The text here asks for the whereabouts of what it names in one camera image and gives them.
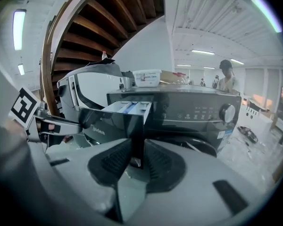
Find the white ceiling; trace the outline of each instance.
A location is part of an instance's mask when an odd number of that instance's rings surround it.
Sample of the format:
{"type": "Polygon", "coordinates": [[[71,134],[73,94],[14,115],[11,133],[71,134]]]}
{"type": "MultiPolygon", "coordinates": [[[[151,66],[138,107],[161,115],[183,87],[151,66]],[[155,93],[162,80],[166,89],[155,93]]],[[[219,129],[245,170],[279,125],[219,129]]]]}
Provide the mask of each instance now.
{"type": "Polygon", "coordinates": [[[16,84],[30,90],[40,88],[40,66],[43,40],[47,25],[67,0],[13,0],[0,14],[0,60],[16,84]],[[13,43],[13,13],[26,9],[22,50],[15,51],[13,43]],[[25,75],[20,75],[18,64],[23,63],[25,75]]]}
{"type": "Polygon", "coordinates": [[[244,66],[283,66],[279,34],[251,0],[179,0],[174,24],[176,65],[219,67],[233,58],[244,66]]]}

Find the ceiling light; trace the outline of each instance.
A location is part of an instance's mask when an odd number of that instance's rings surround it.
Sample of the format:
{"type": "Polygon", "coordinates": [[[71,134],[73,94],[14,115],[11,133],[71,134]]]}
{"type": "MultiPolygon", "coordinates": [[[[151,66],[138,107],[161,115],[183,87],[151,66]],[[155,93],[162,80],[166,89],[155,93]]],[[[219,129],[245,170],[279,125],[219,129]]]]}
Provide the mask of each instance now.
{"type": "Polygon", "coordinates": [[[20,75],[24,75],[24,74],[25,74],[25,73],[24,73],[23,64],[19,64],[19,65],[18,65],[18,69],[19,69],[19,71],[20,71],[20,75]]]}
{"type": "Polygon", "coordinates": [[[214,55],[214,53],[206,52],[206,51],[200,51],[200,50],[192,50],[194,53],[202,53],[202,54],[208,54],[208,55],[214,55]]]}
{"type": "Polygon", "coordinates": [[[251,0],[251,1],[261,10],[261,12],[269,20],[274,30],[276,32],[282,32],[282,27],[280,26],[275,14],[269,8],[267,3],[264,0],[251,0]]]}
{"type": "Polygon", "coordinates": [[[239,63],[239,64],[241,64],[241,65],[243,65],[243,64],[244,64],[244,63],[239,62],[238,60],[235,60],[235,59],[232,59],[232,58],[231,58],[231,60],[232,60],[232,61],[234,61],[234,62],[236,62],[236,63],[239,63]]]}
{"type": "Polygon", "coordinates": [[[22,32],[26,10],[19,9],[14,12],[13,35],[15,50],[22,49],[22,32]]]}

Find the floor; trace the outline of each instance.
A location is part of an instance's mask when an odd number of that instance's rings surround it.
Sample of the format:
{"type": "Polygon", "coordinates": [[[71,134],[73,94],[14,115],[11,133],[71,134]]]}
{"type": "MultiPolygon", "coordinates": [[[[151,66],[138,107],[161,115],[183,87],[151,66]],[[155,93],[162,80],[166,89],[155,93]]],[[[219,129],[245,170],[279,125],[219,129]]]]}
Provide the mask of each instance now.
{"type": "Polygon", "coordinates": [[[283,159],[283,147],[278,144],[281,135],[273,129],[264,141],[253,144],[235,128],[217,158],[265,193],[274,186],[272,173],[283,159]]]}

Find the wooden staircase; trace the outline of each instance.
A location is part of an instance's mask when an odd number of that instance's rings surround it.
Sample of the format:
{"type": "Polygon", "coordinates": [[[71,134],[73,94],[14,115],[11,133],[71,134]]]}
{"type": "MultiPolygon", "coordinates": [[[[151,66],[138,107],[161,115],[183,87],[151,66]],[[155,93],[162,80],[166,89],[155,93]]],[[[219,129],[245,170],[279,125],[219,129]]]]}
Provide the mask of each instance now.
{"type": "MultiPolygon", "coordinates": [[[[47,101],[59,101],[57,81],[67,73],[100,61],[103,51],[112,58],[137,32],[162,15],[164,0],[87,0],[64,33],[57,55],[51,58],[54,97],[44,89],[47,101]]],[[[56,109],[50,110],[59,116],[56,109]]]]}

